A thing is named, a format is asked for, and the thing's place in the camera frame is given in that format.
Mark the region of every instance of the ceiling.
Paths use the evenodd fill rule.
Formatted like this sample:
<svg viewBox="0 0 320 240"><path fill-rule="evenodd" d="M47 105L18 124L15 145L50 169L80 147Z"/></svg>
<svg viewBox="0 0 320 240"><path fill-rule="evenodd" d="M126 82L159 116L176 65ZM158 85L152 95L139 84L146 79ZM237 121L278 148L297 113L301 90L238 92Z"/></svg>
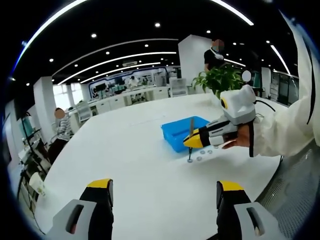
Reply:
<svg viewBox="0 0 320 240"><path fill-rule="evenodd" d="M20 21L10 30L12 41L8 60L12 63L11 68L23 49L22 41L27 42L50 16L70 2L55 0L21 3L17 10ZM87 0L55 20L34 40L10 74L15 81L8 81L6 100L13 99L21 91L33 97L32 85L41 76L53 75L53 83L58 84L83 69L119 57L177 52L129 59L141 61L138 64L161 62L160 66L172 63L179 65L178 43L190 34L223 40L224 54L229 54L227 58L246 64L249 69L271 65L272 69L286 72L270 44L266 43L269 40L282 55L291 74L297 75L297 48L279 11L262 0L225 2L243 13L254 25L249 26L211 0ZM93 33L97 35L96 38L91 37ZM122 63L123 60L117 60L100 65L65 83L81 82L97 75L96 71L99 74L105 73L116 69L116 65L121 67Z"/></svg>

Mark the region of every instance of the ceiling light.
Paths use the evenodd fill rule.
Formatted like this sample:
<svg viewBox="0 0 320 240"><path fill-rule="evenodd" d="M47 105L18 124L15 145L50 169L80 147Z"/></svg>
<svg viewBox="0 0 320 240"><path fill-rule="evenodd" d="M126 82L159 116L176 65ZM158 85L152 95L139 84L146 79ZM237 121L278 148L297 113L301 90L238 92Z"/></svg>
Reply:
<svg viewBox="0 0 320 240"><path fill-rule="evenodd" d="M130 59L130 58L139 57L139 56L157 55L157 54L177 54L177 52L175 52L175 51L146 52L146 53L139 53L139 54L133 54L133 55L128 55L128 56L122 56L122 57L114 58L114 59L111 59L111 60L103 61L103 62L97 63L97 64L95 64L93 66L87 67L86 69L83 69L81 71L76 72L75 74L73 74L73 75L67 77L66 79L64 79L63 81L59 82L58 85L61 85L61 84L65 83L66 81L68 81L69 79L72 79L73 77L75 77L75 76L77 76L77 75L79 75L79 74L81 74L81 73L83 73L85 71L88 71L88 70L93 69L95 67L101 66L103 64L111 63L111 62L122 60L122 59Z"/></svg>
<svg viewBox="0 0 320 240"><path fill-rule="evenodd" d="M61 15L65 14L67 11L69 11L70 9L74 8L75 6L82 4L83 2L85 2L87 0L75 0L74 2L70 3L69 5L65 6L64 8L62 8L61 10L57 11L52 17L50 17L34 34L33 36L30 38L30 40L28 41L28 43L25 45L25 47L23 48L22 52L20 53L19 58L17 59L15 66L13 68L13 70L16 69L21 57L23 56L23 54L26 52L26 50L28 49L28 47L31 45L31 43L39 36L39 34L46 29L46 27L48 27L51 23L53 23L57 18L59 18Z"/></svg>
<svg viewBox="0 0 320 240"><path fill-rule="evenodd" d="M238 65L240 65L240 66L242 66L242 67L245 67L246 65L244 65L244 64L242 64L242 63L240 63L240 62L236 62L236 61L232 61L232 60L229 60L229 59L224 59L226 62L229 62L229 63L233 63L233 64L238 64Z"/></svg>
<svg viewBox="0 0 320 240"><path fill-rule="evenodd" d="M105 74L111 74L111 73L117 72L117 71L119 71L119 70L131 69L131 68L135 68L135 67L137 67L137 66L142 67L142 66L148 66L148 65L156 65L156 64L160 64L160 63L161 63L161 62L143 63L143 64L139 64L139 65L126 66L126 67L114 69L114 70L107 71L107 72L101 73L101 74L99 74L99 75L90 77L90 78L82 81L81 84L83 84L83 83L85 83L85 82L87 82L87 81L90 81L91 79L95 79L95 78L100 77L100 76L103 76L103 75L105 75Z"/></svg>
<svg viewBox="0 0 320 240"><path fill-rule="evenodd" d="M278 56L278 58L279 58L280 61L282 62L283 66L284 66L284 68L285 68L285 70L286 70L286 72L291 75L291 73L290 73L290 71L289 71L289 68L287 67L284 59L282 58L282 56L280 55L280 53L278 52L278 50L276 49L276 47L273 46L273 45L270 45L270 47L272 48L272 50L275 52L275 54Z"/></svg>
<svg viewBox="0 0 320 240"><path fill-rule="evenodd" d="M211 1L216 3L216 4L219 4L220 6L226 8L226 9L228 9L230 12L233 12L235 15L237 15L239 18L241 18L243 21L245 21L250 26L254 25L254 23L252 21L250 21L245 15L243 15L237 9L235 9L234 7L232 7L229 4L225 3L224 1L221 1L221 0L211 0Z"/></svg>

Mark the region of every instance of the person in striped shirt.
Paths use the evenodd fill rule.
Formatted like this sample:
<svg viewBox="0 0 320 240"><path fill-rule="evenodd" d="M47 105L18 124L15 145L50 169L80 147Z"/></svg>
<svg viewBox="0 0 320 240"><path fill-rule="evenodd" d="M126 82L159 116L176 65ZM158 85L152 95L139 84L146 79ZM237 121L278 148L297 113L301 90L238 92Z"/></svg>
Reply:
<svg viewBox="0 0 320 240"><path fill-rule="evenodd" d="M62 149L70 140L70 136L72 134L70 119L69 116L66 115L65 111L57 107L54 111L54 116L57 127L57 139L50 145L48 150L51 164L54 163Z"/></svg>

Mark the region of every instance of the green leaves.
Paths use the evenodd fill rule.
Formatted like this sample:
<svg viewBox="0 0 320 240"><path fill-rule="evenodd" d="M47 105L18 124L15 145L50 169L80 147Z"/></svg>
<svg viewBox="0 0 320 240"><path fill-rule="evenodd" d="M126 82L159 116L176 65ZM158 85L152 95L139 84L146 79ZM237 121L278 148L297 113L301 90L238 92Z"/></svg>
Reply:
<svg viewBox="0 0 320 240"><path fill-rule="evenodd" d="M208 72L199 72L198 77L193 79L193 88L200 85L204 92L206 88L210 88L214 94L220 98L220 93L228 90L240 89L241 71L234 69L229 64L221 68L212 68Z"/></svg>

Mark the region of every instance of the blue plastic tray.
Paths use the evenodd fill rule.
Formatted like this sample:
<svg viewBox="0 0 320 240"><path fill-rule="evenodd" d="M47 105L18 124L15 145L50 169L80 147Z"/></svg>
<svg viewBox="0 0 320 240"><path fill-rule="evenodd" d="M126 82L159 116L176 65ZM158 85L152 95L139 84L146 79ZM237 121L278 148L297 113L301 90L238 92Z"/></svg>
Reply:
<svg viewBox="0 0 320 240"><path fill-rule="evenodd" d="M194 129L201 128L209 123L209 121L201 117L192 116L161 126L164 139L177 153L188 149L188 147L184 146L184 139L189 135L191 118L194 118Z"/></svg>

